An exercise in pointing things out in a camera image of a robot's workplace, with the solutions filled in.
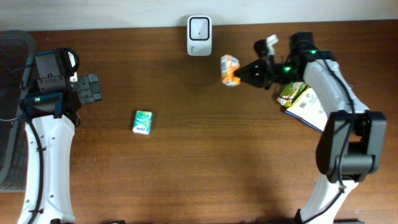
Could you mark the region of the orange tissue pack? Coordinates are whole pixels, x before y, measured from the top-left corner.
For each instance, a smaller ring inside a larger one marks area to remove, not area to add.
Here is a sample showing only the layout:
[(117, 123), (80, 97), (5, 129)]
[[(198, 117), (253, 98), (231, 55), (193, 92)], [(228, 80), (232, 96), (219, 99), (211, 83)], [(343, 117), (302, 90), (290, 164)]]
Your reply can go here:
[(226, 86), (237, 86), (241, 79), (234, 75), (234, 72), (240, 68), (239, 60), (232, 55), (224, 55), (220, 58), (221, 81)]

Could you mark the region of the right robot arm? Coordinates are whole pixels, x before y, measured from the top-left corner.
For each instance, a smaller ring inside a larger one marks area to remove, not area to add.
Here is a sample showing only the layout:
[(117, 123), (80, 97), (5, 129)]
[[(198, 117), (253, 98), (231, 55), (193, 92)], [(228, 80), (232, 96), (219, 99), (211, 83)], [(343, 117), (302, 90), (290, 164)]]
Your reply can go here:
[(293, 223), (334, 223), (348, 194), (378, 170), (387, 129), (384, 113), (370, 110), (354, 94), (336, 57), (319, 49), (311, 32), (290, 36), (290, 52), (275, 62), (275, 35), (254, 43), (258, 59), (237, 69), (242, 81), (268, 90), (273, 83), (305, 82), (328, 118), (316, 149), (319, 178)]

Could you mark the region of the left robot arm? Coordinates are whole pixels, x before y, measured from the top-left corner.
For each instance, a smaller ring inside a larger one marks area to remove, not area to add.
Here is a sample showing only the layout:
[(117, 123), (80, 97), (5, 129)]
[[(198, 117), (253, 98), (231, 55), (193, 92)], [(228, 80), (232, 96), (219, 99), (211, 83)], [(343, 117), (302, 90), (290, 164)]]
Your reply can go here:
[(74, 223), (70, 153), (82, 105), (101, 101), (98, 76), (79, 77), (71, 48), (34, 54), (38, 78), (20, 103), (28, 143), (27, 180), (19, 223)]

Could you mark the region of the green yellow snack packet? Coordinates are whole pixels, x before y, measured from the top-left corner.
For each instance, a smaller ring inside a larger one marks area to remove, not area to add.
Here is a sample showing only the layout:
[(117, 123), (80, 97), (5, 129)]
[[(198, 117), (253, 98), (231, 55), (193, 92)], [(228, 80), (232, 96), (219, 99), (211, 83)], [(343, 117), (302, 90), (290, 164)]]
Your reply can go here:
[(284, 87), (280, 95), (277, 97), (277, 102), (282, 106), (290, 107), (295, 99), (306, 90), (308, 85), (305, 82), (292, 82)]

